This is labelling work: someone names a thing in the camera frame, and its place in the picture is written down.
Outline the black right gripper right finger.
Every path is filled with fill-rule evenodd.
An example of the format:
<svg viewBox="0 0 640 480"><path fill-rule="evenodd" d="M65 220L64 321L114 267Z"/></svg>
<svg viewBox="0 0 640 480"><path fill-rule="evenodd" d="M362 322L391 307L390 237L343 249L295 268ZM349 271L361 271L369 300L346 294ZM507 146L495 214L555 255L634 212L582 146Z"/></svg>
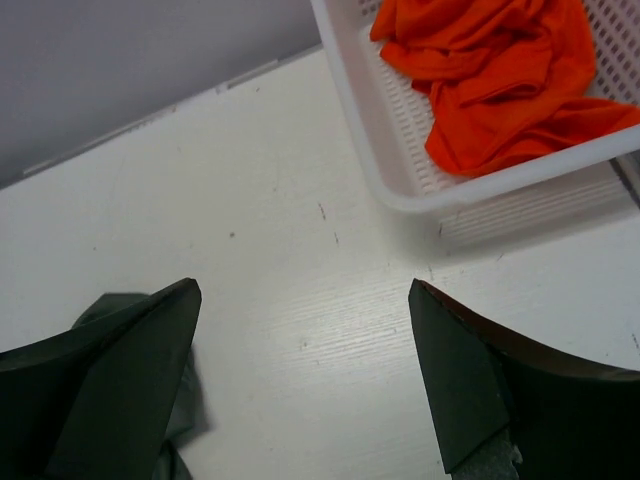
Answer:
<svg viewBox="0 0 640 480"><path fill-rule="evenodd" d="M415 280L413 336L454 479L635 479L639 374L574 356Z"/></svg>

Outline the dark grey t-shirt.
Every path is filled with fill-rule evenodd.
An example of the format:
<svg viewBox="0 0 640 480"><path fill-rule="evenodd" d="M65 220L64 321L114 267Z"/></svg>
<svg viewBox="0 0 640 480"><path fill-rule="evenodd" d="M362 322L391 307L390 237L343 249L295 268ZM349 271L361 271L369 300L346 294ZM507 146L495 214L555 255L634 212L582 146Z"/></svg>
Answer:
<svg viewBox="0 0 640 480"><path fill-rule="evenodd" d="M105 293L91 304L73 323L72 329L96 321L104 316L139 303L145 293ZM184 365L164 441L154 465L152 479L192 479L177 446L188 443L197 434L202 418L202 388L197 372L194 348L191 348Z"/></svg>

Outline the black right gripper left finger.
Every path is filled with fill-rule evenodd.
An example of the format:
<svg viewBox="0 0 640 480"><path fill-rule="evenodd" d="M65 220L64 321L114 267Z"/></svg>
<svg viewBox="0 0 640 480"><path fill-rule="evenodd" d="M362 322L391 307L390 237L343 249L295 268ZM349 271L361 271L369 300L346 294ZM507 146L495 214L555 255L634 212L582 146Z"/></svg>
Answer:
<svg viewBox="0 0 640 480"><path fill-rule="evenodd" d="M5 479L152 479L201 306L194 279L1 355Z"/></svg>

